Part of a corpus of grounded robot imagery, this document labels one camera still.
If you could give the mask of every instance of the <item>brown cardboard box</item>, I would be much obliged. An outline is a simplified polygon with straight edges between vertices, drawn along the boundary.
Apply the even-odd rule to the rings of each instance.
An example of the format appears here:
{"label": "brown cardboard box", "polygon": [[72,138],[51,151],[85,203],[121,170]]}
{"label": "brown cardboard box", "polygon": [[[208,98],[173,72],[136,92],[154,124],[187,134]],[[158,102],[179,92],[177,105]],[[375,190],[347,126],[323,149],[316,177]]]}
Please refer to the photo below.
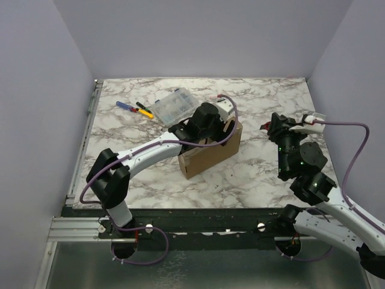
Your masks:
{"label": "brown cardboard box", "polygon": [[186,179],[190,179],[235,155],[239,151],[241,136],[242,124],[238,122],[234,135],[225,146],[219,145],[210,148],[195,148],[185,152],[183,155],[179,155],[178,160],[180,170],[185,175]]}

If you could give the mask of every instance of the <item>white wall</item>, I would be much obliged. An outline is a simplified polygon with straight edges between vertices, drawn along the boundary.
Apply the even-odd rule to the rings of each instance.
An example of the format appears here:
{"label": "white wall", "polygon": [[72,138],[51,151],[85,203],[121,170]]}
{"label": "white wall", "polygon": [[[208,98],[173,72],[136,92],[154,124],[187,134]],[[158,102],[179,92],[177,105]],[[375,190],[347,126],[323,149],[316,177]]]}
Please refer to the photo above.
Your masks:
{"label": "white wall", "polygon": [[51,0],[2,0],[0,39],[0,287],[31,289],[94,83]]}
{"label": "white wall", "polygon": [[306,76],[352,0],[54,0],[95,78]]}
{"label": "white wall", "polygon": [[[348,194],[385,221],[385,3],[355,0],[309,80],[316,109],[329,120],[365,122],[371,136],[353,167]],[[340,182],[362,128],[326,127]]]}

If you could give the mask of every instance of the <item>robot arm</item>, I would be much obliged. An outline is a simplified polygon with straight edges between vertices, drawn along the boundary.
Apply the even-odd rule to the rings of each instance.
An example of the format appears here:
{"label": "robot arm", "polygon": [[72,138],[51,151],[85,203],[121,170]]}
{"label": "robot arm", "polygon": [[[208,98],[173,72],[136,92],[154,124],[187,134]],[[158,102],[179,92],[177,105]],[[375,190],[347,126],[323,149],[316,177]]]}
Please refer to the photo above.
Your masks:
{"label": "robot arm", "polygon": [[[292,228],[346,251],[359,259],[367,271],[385,279],[385,234],[361,218],[344,200],[336,183],[321,172],[327,159],[319,145],[315,142],[300,144],[307,134],[322,132],[324,125],[313,124],[313,120],[324,120],[324,117],[305,115],[301,123],[296,123],[294,119],[273,113],[271,122],[261,129],[267,129],[269,140],[278,145],[278,177],[283,181],[294,178],[290,189],[296,197],[335,217],[344,227],[292,205],[285,207],[277,221],[282,228]],[[352,200],[350,202],[361,214],[385,229],[384,223]]]}
{"label": "robot arm", "polygon": [[148,143],[118,153],[113,153],[111,149],[102,151],[86,181],[91,184],[91,189],[115,224],[122,228],[132,220],[132,214],[125,203],[130,179],[159,161],[193,149],[201,140],[210,138],[226,145],[225,139],[230,137],[236,126],[236,122],[231,120],[224,131],[227,119],[234,109],[230,99],[215,105],[204,102],[187,123],[182,121],[171,126],[163,135]]}

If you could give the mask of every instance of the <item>white marble surface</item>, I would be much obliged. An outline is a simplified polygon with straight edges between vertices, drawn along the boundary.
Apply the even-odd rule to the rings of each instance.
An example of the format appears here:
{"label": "white marble surface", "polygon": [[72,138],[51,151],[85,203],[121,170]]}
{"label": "white marble surface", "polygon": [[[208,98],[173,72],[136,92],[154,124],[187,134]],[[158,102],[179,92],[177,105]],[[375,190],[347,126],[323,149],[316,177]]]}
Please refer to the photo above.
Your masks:
{"label": "white marble surface", "polygon": [[[237,155],[186,180],[177,158],[155,164],[135,176],[129,186],[126,202],[131,208],[271,208],[294,204],[308,207],[290,191],[292,181],[278,179],[277,146],[271,143],[261,124],[273,112],[300,119],[314,111],[307,84],[303,78],[207,79],[152,78],[109,79],[104,81],[92,126],[81,177],[76,186],[74,208],[97,208],[83,205],[79,195],[92,164],[106,148],[118,152],[134,148],[162,133],[156,118],[116,107],[116,101],[150,105],[178,87],[185,87],[200,102],[210,96],[225,94],[237,103],[239,120],[244,129]],[[329,159],[323,172],[336,180],[332,163],[321,136],[306,140],[319,142]],[[91,190],[86,200],[97,200]]]}

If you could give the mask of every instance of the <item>white cable connector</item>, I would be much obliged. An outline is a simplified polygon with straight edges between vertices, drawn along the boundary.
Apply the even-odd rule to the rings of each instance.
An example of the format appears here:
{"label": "white cable connector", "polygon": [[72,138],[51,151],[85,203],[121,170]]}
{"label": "white cable connector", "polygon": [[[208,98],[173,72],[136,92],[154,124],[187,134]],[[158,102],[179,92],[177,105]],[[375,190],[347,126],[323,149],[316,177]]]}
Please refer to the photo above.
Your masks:
{"label": "white cable connector", "polygon": [[325,125],[314,123],[315,120],[326,120],[326,116],[320,113],[313,113],[305,117],[302,125],[296,125],[289,128],[290,131],[299,132],[301,134],[322,134]]}

